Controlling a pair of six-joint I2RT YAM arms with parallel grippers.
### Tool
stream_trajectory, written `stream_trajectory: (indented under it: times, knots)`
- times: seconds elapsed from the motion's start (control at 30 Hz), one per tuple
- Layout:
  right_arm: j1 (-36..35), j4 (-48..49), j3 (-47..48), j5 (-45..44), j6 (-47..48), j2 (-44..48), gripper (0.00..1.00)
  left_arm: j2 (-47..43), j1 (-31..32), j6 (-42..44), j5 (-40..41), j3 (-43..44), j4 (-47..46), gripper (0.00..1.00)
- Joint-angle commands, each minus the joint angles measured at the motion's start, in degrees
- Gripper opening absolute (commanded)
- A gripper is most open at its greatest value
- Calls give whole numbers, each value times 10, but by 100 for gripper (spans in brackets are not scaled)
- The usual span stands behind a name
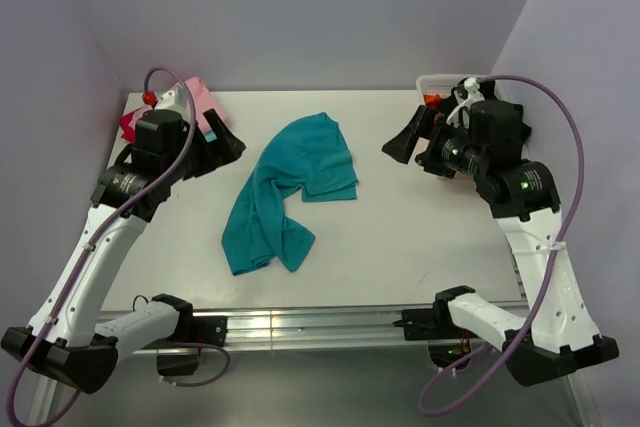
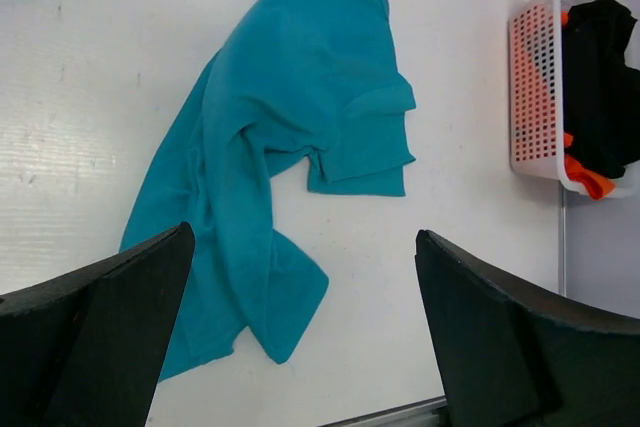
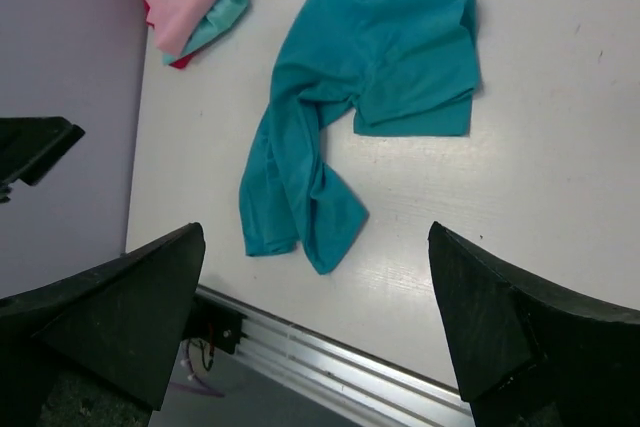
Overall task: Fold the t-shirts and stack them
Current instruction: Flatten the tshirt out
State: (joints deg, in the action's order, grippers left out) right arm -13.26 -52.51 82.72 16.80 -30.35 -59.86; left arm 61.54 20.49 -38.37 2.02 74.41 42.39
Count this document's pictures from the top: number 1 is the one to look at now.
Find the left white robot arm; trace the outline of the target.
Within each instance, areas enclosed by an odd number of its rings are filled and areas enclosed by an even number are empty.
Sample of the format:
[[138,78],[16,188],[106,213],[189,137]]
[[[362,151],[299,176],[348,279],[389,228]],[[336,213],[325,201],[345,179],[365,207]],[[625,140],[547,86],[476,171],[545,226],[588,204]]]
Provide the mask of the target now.
[[231,164],[245,151],[215,111],[205,120],[212,140],[171,110],[149,111],[136,123],[134,142],[99,177],[83,234],[54,290],[27,326],[7,329],[4,351],[33,372],[93,394],[137,350],[191,341],[194,308],[169,294],[110,322],[98,317],[129,250],[172,186]]

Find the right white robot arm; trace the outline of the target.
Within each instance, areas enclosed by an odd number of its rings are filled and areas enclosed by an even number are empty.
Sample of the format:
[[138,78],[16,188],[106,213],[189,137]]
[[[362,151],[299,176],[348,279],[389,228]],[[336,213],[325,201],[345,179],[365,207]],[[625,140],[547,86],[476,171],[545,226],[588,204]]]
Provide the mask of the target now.
[[534,316],[528,322],[463,285],[437,293],[429,309],[404,311],[396,324],[407,340],[468,331],[511,354],[506,367],[522,386],[619,356],[616,340],[602,335],[591,319],[559,238],[564,217],[554,178],[544,164],[523,156],[530,134],[519,104],[480,100],[451,110],[421,105],[382,147],[394,160],[414,160],[436,176],[473,179],[505,235]]

